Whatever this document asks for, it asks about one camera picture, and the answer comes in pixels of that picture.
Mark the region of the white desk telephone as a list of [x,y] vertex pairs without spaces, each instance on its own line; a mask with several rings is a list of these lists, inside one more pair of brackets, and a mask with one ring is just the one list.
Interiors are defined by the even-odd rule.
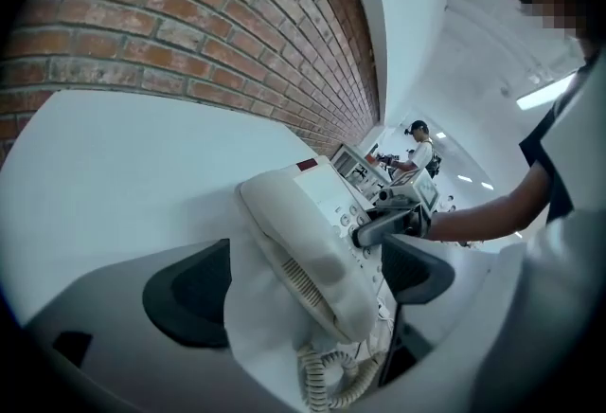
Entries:
[[297,351],[304,405],[310,413],[353,405],[385,359],[381,333],[393,329],[382,248],[354,239],[369,208],[324,156],[261,173],[236,197],[276,277],[319,329]]

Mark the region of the person's right forearm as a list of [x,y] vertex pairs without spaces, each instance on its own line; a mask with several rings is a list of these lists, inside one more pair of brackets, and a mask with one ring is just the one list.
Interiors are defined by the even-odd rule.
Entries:
[[476,242],[522,231],[547,206],[551,184],[546,170],[536,162],[508,195],[481,206],[435,214],[424,238],[437,242]]

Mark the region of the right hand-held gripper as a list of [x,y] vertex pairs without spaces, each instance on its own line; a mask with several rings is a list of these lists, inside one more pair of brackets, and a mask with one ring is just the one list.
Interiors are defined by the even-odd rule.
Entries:
[[352,233],[356,247],[380,245],[388,235],[424,237],[439,200],[434,180],[426,170],[409,171],[379,193],[375,207],[366,212],[369,219]]

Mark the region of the long ceiling light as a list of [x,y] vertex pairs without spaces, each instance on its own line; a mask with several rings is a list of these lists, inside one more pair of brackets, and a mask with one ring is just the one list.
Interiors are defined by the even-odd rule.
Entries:
[[576,74],[572,73],[565,78],[551,82],[540,89],[518,98],[516,104],[522,111],[526,111],[553,102],[566,92],[575,77]]

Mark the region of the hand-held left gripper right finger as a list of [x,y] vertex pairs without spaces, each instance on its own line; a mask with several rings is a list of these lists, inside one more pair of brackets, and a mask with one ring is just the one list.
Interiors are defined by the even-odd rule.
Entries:
[[387,235],[396,295],[379,387],[353,413],[511,413],[555,374],[606,293],[606,210],[577,210],[498,253]]

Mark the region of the person's dark shirt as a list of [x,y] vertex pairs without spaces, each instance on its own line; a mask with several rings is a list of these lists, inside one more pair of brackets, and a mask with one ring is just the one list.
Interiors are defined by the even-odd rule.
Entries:
[[565,109],[571,99],[585,83],[594,65],[595,61],[590,61],[579,69],[567,89],[555,100],[544,118],[519,144],[527,164],[532,167],[535,163],[539,163],[550,179],[549,210],[546,218],[547,224],[566,216],[572,211],[573,205],[560,175],[555,171],[554,165],[543,147],[542,139],[557,120],[559,114]]

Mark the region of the white square table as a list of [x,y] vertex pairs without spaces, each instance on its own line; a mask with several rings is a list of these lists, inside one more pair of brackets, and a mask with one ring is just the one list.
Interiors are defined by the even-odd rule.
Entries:
[[0,291],[26,324],[101,266],[237,238],[234,187],[314,156],[266,118],[140,94],[58,92],[0,169]]

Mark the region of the white shelf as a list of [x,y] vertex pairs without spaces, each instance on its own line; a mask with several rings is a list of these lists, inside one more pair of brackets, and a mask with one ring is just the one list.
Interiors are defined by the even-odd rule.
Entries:
[[331,159],[341,176],[374,204],[379,193],[388,188],[391,178],[372,156],[362,156],[355,148],[342,144]]

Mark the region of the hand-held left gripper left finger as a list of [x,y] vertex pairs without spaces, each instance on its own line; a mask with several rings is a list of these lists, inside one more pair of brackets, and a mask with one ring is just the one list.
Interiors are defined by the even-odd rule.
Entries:
[[109,264],[27,323],[80,413],[304,413],[237,362],[223,305],[227,239]]

